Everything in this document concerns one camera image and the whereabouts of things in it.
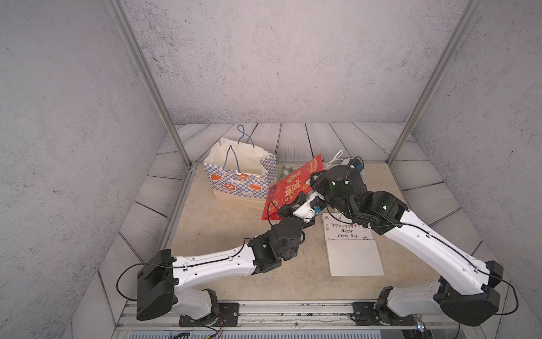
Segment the concrete wall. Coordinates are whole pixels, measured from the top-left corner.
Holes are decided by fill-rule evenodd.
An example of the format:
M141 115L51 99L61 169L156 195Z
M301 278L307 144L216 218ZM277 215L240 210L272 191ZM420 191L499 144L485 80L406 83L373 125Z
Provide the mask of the concrete wall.
M0 3L0 336L59 338L165 135L104 0Z
M123 0L173 122L405 121L466 0Z
M541 1L486 1L414 136L542 320Z

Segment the bag handle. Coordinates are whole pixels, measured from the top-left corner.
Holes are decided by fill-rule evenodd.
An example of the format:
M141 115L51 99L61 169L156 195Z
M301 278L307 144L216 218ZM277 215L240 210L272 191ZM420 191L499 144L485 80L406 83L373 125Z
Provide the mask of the bag handle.
M247 136L248 139L250 140L250 142L252 143L252 147L256 148L256 147L254 146L254 142L252 141L252 138L250 137L250 135L248 135L248 134L246 134L246 133L244 132L244 126L243 126L243 125L239 124L239 125L237 126L237 130L240 131L241 133L243 133L243 135L242 135L242 136L239 138L239 140L237 141L237 144L238 144L238 145L239 145L239 142L241 141L241 139L242 139L244 136Z
M224 170L224 168L226 167L226 162L228 162L228 153L230 152L230 150L234 153L235 161L237 162L237 169L239 170L239 173L241 173L241 169L239 168L239 160L237 160L237 154L235 154L234 148L231 147L231 145L226 152L226 161L224 161L224 166L222 166L222 170Z

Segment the blue checkered paper bag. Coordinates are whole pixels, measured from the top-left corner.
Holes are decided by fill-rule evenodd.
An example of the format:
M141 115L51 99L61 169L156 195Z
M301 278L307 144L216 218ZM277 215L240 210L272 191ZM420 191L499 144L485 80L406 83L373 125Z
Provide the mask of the blue checkered paper bag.
M214 144L203 162L205 173L216 191L265 200L277 176L276 157L254 143L239 143L243 136L238 141L221 138Z

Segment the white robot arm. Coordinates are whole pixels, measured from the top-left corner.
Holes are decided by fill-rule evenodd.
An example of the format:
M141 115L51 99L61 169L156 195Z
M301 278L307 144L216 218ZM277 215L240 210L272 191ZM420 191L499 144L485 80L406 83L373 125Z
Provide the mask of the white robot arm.
M173 258L170 250L158 252L138 273L137 319L156 318L175 308L200 324L212 323L218 309L216 294L193 287L280 267L281 260L296 257L305 241L303 229L313 225L327 205L403 245L441 275L428 285L385 287L374 305L378 322L390 324L412 314L445 313L460 323L477 326L495 314L500 296L493 288L502 279L502 266L457 248L390 193L368 192L359 175L360 166L363 164L354 158L346 165L313 174L314 192L281 206L283 219L247 244L197 257Z

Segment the mounting plate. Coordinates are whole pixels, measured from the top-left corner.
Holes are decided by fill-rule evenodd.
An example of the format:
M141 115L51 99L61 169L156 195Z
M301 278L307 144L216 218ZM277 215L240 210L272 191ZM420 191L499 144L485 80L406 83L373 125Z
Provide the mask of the mounting plate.
M381 326L383 325L378 320L378 313L375 310L375 303L354 302L352 303L353 313L350 314L357 326ZM391 320L393 326L411 326L415 325L416 321L412 316L399 317L396 316Z
M218 303L218 309L220 314L222 314L222 321L224 322L224 327L237 326L237 320L239 318L239 303ZM181 315L179 319L179 326L200 327L201 325L195 322L191 317ZM220 327L220 319L217 318L212 324L208 326Z

